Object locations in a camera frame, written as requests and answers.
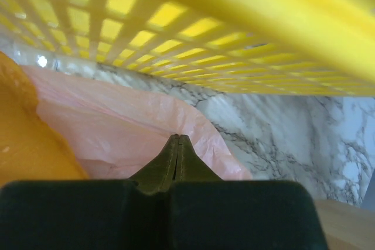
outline black robotic claw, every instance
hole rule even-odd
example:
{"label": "black robotic claw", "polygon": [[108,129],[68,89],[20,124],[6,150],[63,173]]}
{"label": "black robotic claw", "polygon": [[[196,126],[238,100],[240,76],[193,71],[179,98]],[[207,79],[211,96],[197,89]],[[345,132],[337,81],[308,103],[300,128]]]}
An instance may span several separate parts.
{"label": "black robotic claw", "polygon": [[326,250],[313,201],[291,181],[222,181],[172,135],[128,180],[18,181],[0,191],[7,250]]}

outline basket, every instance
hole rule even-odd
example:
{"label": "basket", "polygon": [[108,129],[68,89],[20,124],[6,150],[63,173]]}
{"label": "basket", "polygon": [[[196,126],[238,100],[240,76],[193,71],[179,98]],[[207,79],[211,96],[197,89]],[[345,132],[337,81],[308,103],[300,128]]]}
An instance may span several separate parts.
{"label": "basket", "polygon": [[0,0],[36,48],[227,93],[375,95],[374,0]]}

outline white marble table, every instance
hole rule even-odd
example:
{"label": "white marble table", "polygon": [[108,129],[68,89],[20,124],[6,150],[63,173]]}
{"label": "white marble table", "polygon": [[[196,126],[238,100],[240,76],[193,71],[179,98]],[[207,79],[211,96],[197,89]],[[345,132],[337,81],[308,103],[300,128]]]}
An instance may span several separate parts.
{"label": "white marble table", "polygon": [[291,179],[314,198],[360,205],[375,167],[375,99],[218,93],[0,40],[19,64],[160,92],[196,107],[255,179]]}

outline marble countertop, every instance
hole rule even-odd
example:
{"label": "marble countertop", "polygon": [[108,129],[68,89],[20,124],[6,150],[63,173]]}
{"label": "marble countertop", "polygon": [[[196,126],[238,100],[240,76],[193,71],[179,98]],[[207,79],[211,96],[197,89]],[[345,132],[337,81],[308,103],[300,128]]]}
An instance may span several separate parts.
{"label": "marble countertop", "polygon": [[165,93],[200,110],[255,179],[290,179],[359,206],[375,167],[375,98],[225,94],[0,39],[19,64]]}

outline pink plastic bag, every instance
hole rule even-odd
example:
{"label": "pink plastic bag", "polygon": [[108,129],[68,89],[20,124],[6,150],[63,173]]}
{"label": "pink plastic bag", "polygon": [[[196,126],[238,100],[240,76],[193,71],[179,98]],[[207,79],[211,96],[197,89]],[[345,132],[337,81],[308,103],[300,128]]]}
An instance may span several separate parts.
{"label": "pink plastic bag", "polygon": [[188,135],[197,155],[222,179],[251,178],[215,127],[183,101],[38,67],[22,68],[38,90],[38,115],[65,137],[92,178],[130,177],[175,133]]}

